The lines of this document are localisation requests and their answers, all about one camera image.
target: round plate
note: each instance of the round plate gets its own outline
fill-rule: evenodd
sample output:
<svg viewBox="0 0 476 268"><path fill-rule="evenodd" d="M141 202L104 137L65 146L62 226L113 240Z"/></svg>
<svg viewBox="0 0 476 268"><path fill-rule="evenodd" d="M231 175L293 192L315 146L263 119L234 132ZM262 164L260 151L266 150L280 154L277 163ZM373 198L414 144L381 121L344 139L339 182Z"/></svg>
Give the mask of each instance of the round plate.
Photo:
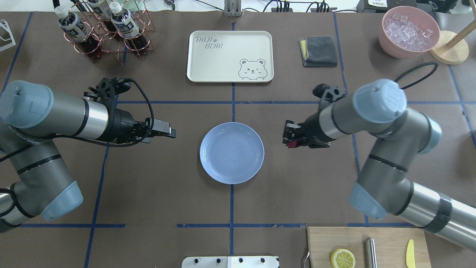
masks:
<svg viewBox="0 0 476 268"><path fill-rule="evenodd" d="M236 122L219 124L203 138L200 161L213 179L226 184L246 182L258 173L265 148L258 134Z"/></svg>

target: wooden round base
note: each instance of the wooden round base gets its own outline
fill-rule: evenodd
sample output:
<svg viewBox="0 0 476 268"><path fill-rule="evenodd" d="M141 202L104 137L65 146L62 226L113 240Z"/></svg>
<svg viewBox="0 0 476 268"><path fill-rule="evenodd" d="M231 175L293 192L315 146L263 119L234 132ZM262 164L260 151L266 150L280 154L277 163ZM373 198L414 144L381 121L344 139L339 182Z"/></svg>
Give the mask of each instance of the wooden round base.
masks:
<svg viewBox="0 0 476 268"><path fill-rule="evenodd" d="M469 47L463 39L452 48L448 48L446 44L455 37L452 31L440 31L440 39L436 46L430 50L430 54L440 62L455 65L466 60L469 54Z"/></svg>

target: lemon half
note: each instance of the lemon half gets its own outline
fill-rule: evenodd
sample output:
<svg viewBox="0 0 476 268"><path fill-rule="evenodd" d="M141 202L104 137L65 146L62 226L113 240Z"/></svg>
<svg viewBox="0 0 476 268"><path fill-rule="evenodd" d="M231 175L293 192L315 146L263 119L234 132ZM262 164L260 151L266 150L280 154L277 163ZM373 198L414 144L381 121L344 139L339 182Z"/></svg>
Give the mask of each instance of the lemon half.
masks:
<svg viewBox="0 0 476 268"><path fill-rule="evenodd" d="M330 255L330 263L333 268L354 268L356 258L347 249L338 248Z"/></svg>

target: bear drawing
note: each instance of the bear drawing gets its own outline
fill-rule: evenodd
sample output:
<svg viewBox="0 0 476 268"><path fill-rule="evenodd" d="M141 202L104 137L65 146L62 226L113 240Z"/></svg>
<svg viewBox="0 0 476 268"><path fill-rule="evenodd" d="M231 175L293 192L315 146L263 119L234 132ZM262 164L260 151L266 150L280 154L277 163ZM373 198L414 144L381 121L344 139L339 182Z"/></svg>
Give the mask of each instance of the bear drawing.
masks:
<svg viewBox="0 0 476 268"><path fill-rule="evenodd" d="M239 61L241 64L241 69L238 72L238 75L242 80L264 80L268 75L268 72L265 69L265 60L259 59L257 61L248 61L247 59L242 59Z"/></svg>

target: wooden cutting board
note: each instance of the wooden cutting board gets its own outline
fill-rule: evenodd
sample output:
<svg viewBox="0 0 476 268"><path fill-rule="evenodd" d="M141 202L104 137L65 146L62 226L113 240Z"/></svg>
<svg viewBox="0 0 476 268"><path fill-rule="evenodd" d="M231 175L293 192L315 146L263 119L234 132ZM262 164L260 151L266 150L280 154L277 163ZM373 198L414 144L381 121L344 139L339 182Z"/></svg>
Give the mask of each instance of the wooden cutting board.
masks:
<svg viewBox="0 0 476 268"><path fill-rule="evenodd" d="M367 268L364 241L375 240L378 268L407 268L405 254L408 240L415 243L416 268L431 268L425 233L418 228L384 227L308 227L307 243L312 268L331 268L330 254L337 248L350 250L356 268Z"/></svg>

